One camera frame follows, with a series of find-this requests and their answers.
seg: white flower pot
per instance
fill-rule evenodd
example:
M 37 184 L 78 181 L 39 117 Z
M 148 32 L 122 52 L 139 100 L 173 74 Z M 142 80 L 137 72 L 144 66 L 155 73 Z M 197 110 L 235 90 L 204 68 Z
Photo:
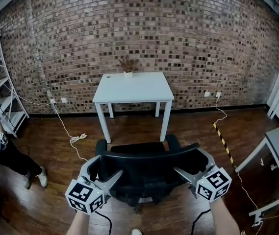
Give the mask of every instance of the white flower pot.
M 133 77 L 133 72 L 124 72 L 124 78 L 130 79 Z

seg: dried flower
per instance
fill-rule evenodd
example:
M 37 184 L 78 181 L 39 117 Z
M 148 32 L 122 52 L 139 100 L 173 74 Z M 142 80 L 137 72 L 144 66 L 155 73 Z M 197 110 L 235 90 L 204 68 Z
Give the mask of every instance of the dried flower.
M 120 60 L 121 67 L 126 73 L 132 72 L 135 66 L 135 61 L 130 59 L 128 55 L 123 56 Z

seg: chair armrest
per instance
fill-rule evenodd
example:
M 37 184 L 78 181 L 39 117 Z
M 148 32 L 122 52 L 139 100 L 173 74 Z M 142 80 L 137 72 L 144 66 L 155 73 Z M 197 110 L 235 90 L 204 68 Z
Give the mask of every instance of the chair armrest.
M 177 139 L 177 137 L 174 134 L 168 134 L 166 136 L 166 140 L 168 142 L 170 151 L 178 150 L 178 149 L 181 148 L 181 146 L 180 146 L 180 144 L 178 142 L 178 139 Z
M 96 156 L 102 155 L 106 151 L 106 140 L 101 139 L 96 144 Z

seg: white metal table frame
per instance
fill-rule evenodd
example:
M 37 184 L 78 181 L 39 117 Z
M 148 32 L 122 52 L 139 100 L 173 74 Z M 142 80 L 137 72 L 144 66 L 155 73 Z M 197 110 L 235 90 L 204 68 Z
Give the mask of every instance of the white metal table frame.
M 267 139 L 266 137 L 264 137 L 264 139 L 260 142 L 260 144 L 256 147 L 256 149 L 247 157 L 247 159 L 245 159 L 245 160 L 243 161 L 243 163 L 241 163 L 241 165 L 238 166 L 238 167 L 235 169 L 235 172 L 237 173 L 237 172 L 239 172 L 241 169 L 243 169 L 243 168 L 244 168 L 244 167 L 258 154 L 258 153 L 259 153 L 259 151 L 262 150 L 262 148 L 263 148 L 265 145 L 267 145 L 267 146 L 269 147 L 269 149 L 270 149 L 270 151 L 271 151 L 273 157 L 275 158 L 275 161 L 276 161 L 276 163 L 277 163 L 277 166 L 278 166 L 278 168 L 279 168 L 279 160 L 278 160 L 278 157 L 277 157 L 275 151 L 273 150 L 272 146 L 270 145 L 268 139 Z M 264 206 L 264 207 L 262 207 L 262 208 L 260 208 L 260 209 L 257 209 L 257 210 L 255 210 L 255 211 L 250 212 L 250 213 L 249 213 L 249 216 L 255 215 L 255 223 L 257 223 L 257 222 L 260 220 L 259 217 L 261 216 L 261 213 L 262 213 L 262 212 L 264 212 L 264 211 L 266 211 L 266 210 L 268 210 L 268 209 L 270 209 L 270 208 L 272 208 L 272 207 L 274 207 L 274 206 L 276 206 L 276 205 L 278 205 L 278 204 L 279 204 L 279 199 L 276 200 L 276 201 L 274 201 L 274 202 L 272 202 L 272 203 L 270 203 L 270 204 L 268 204 L 268 205 L 266 205 L 266 206 Z
M 155 116 L 159 116 L 159 110 L 160 110 L 160 103 L 165 102 L 165 110 L 164 110 L 164 116 L 163 116 L 163 122 L 162 122 L 162 128 L 161 128 L 161 135 L 160 135 L 160 141 L 164 142 L 165 135 L 168 128 L 169 118 L 170 118 L 170 112 L 171 112 L 171 106 L 172 106 L 173 100 L 150 100 L 150 101 L 121 101 L 121 102 L 114 102 L 114 103 L 151 103 L 156 102 L 156 109 L 155 109 Z M 107 143 L 111 143 L 111 137 L 109 135 L 108 127 L 106 125 L 103 110 L 101 108 L 101 104 L 107 104 L 109 108 L 110 118 L 114 118 L 113 110 L 112 110 L 112 102 L 97 102 L 95 103 L 96 110 L 98 113 L 98 117 L 100 120 L 100 124 L 103 130 L 103 134 L 105 137 L 105 140 Z

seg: potted plant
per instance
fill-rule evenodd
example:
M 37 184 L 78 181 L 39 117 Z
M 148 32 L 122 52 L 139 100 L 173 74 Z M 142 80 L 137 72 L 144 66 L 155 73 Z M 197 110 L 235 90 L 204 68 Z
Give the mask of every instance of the potted plant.
M 133 77 L 133 69 L 135 66 L 135 61 L 133 59 L 130 59 L 128 55 L 123 56 L 122 59 L 120 59 L 121 67 L 124 70 L 124 77 L 125 78 L 131 78 Z

